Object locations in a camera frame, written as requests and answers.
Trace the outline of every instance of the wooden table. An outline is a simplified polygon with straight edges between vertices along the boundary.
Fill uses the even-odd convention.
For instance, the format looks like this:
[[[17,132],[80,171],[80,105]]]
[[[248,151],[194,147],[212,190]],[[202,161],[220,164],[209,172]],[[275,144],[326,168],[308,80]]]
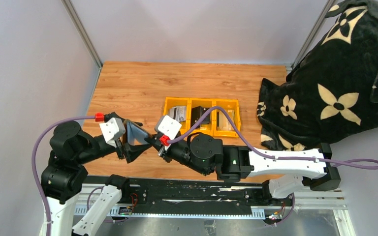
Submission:
[[[285,76],[286,69],[281,65],[108,61],[102,68],[88,115],[116,112],[142,122],[145,129],[154,133],[166,97],[238,99],[241,132],[252,145],[261,147],[261,125],[256,117],[261,80],[268,78],[282,84]],[[93,136],[101,134],[99,125],[93,121],[86,121],[83,127]],[[223,142],[243,145],[237,138],[223,138]],[[154,148],[131,164],[111,154],[85,166],[90,175],[217,180],[216,174],[205,177],[176,161],[166,163]],[[243,181],[263,182],[276,177],[279,176],[257,176]]]

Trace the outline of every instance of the black and white robotic arm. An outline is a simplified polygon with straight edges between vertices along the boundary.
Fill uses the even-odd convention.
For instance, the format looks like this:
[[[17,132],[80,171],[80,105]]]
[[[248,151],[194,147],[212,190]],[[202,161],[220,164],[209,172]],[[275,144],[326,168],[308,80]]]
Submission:
[[[102,135],[92,137],[82,131],[79,123],[70,121],[57,126],[50,140],[52,151],[49,165],[41,175],[41,186],[50,205],[52,236],[94,236],[114,204],[129,200],[129,179],[112,175],[93,207],[72,227],[75,205],[88,174],[83,164],[111,153],[130,163],[154,147],[166,162],[178,161],[202,175],[216,172],[217,179],[225,182],[238,182],[257,175],[285,175],[263,183],[268,199],[286,198],[304,186],[315,191],[332,190],[340,183],[337,168],[318,161],[319,158],[331,158],[329,145],[305,151],[258,149],[276,157],[272,160],[257,155],[247,146],[223,145],[221,139],[203,133],[191,134],[187,140],[169,144],[168,140],[180,136],[181,127],[169,116],[158,122],[157,134],[139,136],[139,143],[145,143],[142,145],[132,145],[127,136],[127,132],[132,132],[128,130],[130,127],[139,129],[142,124],[125,120],[115,113],[97,115],[96,121],[103,121],[99,124]],[[127,122],[134,126],[124,125]],[[315,160],[278,160],[283,156]],[[46,235],[46,226],[47,222],[43,224],[42,235]]]

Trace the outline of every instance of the electrical wire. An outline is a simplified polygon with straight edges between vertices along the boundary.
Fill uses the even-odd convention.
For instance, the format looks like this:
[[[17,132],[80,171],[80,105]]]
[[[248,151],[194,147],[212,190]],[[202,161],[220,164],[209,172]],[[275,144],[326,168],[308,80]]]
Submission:
[[[174,143],[179,142],[180,140],[183,140],[186,136],[190,135],[194,131],[194,129],[196,127],[198,127],[201,124],[201,122],[206,118],[206,116],[208,116],[213,110],[220,110],[227,117],[228,122],[234,128],[235,132],[238,134],[240,139],[249,147],[249,149],[251,151],[253,151],[257,155],[265,157],[265,158],[269,158],[269,159],[272,159],[272,160],[276,159],[275,156],[261,153],[260,151],[255,149],[246,140],[246,138],[241,134],[241,132],[238,130],[237,126],[234,124],[234,122],[232,121],[232,119],[230,118],[230,116],[228,115],[226,110],[224,110],[222,107],[219,107],[219,106],[214,106],[214,107],[209,108],[186,133],[184,133],[183,135],[181,135],[181,136],[179,136],[179,137],[177,137],[173,140],[168,140],[167,142],[169,144],[174,144]],[[378,170],[378,160],[374,160],[374,159],[352,159],[352,160],[348,160],[348,161],[338,161],[338,160],[331,160],[331,159],[325,159],[325,158],[315,158],[315,157],[281,156],[281,157],[278,157],[278,160],[322,161],[322,162],[329,162],[329,163],[335,164],[335,165],[333,165],[333,167],[350,166],[350,167],[365,169],[365,170]],[[376,163],[377,166],[358,165],[358,164],[353,164],[354,162],[372,162],[372,163]]]
[[[38,177],[38,171],[37,171],[37,165],[36,165],[36,156],[37,156],[37,150],[38,145],[40,144],[41,140],[44,138],[44,136],[52,130],[54,127],[56,127],[59,124],[73,121],[73,120],[81,120],[81,119],[94,119],[95,116],[81,116],[81,117],[72,117],[67,119],[62,119],[60,121],[57,121],[56,123],[50,125],[47,129],[45,129],[40,136],[38,137],[37,141],[35,141],[34,148],[32,149],[32,155],[31,155],[31,167],[32,167],[32,175],[34,176],[35,184],[37,185],[38,191],[40,192],[41,199],[43,200],[45,214],[46,214],[46,222],[47,224],[47,230],[46,230],[46,236],[50,236],[51,234],[51,213],[50,213],[50,206],[48,204],[48,200],[44,194],[43,187],[40,183],[40,178]]]
[[[91,208],[91,206],[90,206],[90,201],[91,201],[91,196],[92,196],[92,194],[95,192],[95,191],[97,191],[97,190],[103,190],[103,186],[101,186],[101,187],[97,187],[97,188],[95,188],[94,190],[92,190],[90,193],[89,193],[89,196],[88,196],[88,199],[86,200],[86,208],[87,208],[87,210],[89,210],[90,208]],[[121,223],[121,222],[124,222],[124,221],[126,221],[126,220],[128,220],[129,218],[127,218],[127,219],[124,219],[124,220],[104,220],[103,222],[104,223]]]

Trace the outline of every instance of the black fleece fabric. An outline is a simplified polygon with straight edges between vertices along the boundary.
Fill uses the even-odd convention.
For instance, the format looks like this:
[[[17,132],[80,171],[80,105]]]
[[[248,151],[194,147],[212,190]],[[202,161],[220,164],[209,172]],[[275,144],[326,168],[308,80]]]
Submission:
[[[262,145],[304,150],[378,127],[378,2],[346,0],[330,31],[288,74],[263,79],[257,117]]]

